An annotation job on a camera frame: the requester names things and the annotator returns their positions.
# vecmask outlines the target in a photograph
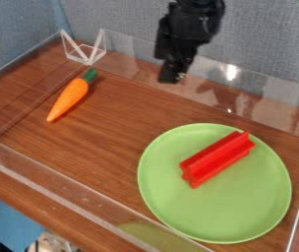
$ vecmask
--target wooden table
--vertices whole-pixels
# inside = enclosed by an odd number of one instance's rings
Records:
[[[0,125],[7,127],[0,127],[0,143],[155,220],[136,185],[138,161],[151,141],[170,129],[198,122],[227,124],[250,131],[273,147],[288,166],[293,182],[290,211],[278,227],[264,237],[235,245],[205,245],[214,251],[285,251],[299,209],[299,137],[280,130],[288,122],[274,129],[252,119],[256,105],[264,102],[270,113],[276,106],[282,106],[292,115],[290,122],[298,125],[299,108],[261,99],[197,77],[189,77],[178,87],[159,86],[155,81],[158,67],[119,54],[110,54],[96,67],[106,69],[114,61],[130,60],[136,62],[138,67],[138,74],[130,74],[132,80],[102,70],[88,98],[51,124],[46,122],[46,115],[59,89],[52,89],[48,84],[60,78],[67,81],[83,75],[84,67],[70,62],[63,56],[60,44],[52,43],[3,73]],[[74,72],[70,78],[67,71]],[[215,93],[221,99],[217,107],[205,105],[207,101],[189,93],[191,83],[201,91]],[[243,116],[223,111],[223,108],[235,106],[239,95],[245,95],[249,101]],[[31,106],[38,96],[43,102]],[[13,113],[23,108],[25,113],[13,118]],[[142,251],[3,172],[0,199],[86,251]],[[299,229],[296,251],[299,251],[298,237]]]

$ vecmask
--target textured gray background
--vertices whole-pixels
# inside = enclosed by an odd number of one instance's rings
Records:
[[[62,0],[76,38],[94,42],[99,28],[155,40],[169,0]],[[299,0],[231,0],[222,33],[199,54],[299,82]]]
[[[0,0],[0,67],[67,29],[59,0]]]

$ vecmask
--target red toy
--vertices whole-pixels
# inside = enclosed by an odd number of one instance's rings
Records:
[[[250,133],[235,131],[203,151],[181,163],[185,172],[183,179],[197,188],[230,165],[249,155],[256,143]]]

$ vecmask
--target toy carrot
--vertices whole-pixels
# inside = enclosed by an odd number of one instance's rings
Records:
[[[54,121],[84,97],[90,90],[90,83],[98,77],[98,71],[90,69],[84,78],[76,78],[64,89],[54,108],[50,111],[47,121]]]

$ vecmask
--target wooden surface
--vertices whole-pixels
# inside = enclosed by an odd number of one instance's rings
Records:
[[[58,45],[51,47],[54,53],[58,49]],[[32,60],[34,63],[30,60],[7,73],[7,80],[30,78],[27,68],[38,64],[35,58]],[[46,63],[40,62],[43,61],[39,61],[39,64],[48,65],[48,60]],[[7,92],[9,96],[16,97],[13,87],[4,85],[3,78],[0,87],[1,93]],[[217,85],[209,83],[209,88],[214,87]],[[223,87],[218,90],[223,91],[217,93],[221,98],[226,100],[227,95],[230,99],[231,90]],[[138,161],[151,141],[167,130],[197,122],[227,124],[258,136],[280,154],[289,169],[293,181],[290,211],[278,227],[257,240],[235,245],[205,245],[215,251],[286,250],[299,207],[298,137],[104,71],[100,71],[100,78],[87,99],[64,117],[50,124],[46,122],[46,116],[58,95],[59,92],[51,95],[30,115],[4,131],[0,142],[154,220],[136,185]],[[28,92],[19,101],[35,99],[35,92]],[[141,251],[1,173],[0,199],[87,251]]]

